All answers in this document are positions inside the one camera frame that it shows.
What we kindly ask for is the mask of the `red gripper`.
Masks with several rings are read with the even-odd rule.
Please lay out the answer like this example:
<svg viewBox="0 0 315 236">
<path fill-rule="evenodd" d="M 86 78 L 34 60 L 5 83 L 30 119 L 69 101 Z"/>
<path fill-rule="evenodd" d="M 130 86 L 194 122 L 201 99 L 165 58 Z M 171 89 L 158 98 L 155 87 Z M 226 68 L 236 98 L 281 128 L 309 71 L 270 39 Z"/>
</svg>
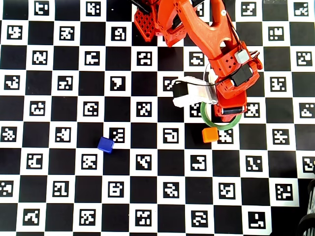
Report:
<svg viewBox="0 0 315 236">
<path fill-rule="evenodd" d="M 230 122 L 237 115 L 247 110 L 247 92 L 244 91 L 239 95 L 226 99 L 217 91 L 218 102 L 214 105 L 214 114 L 216 117 L 221 118 L 222 122 Z"/>
</svg>

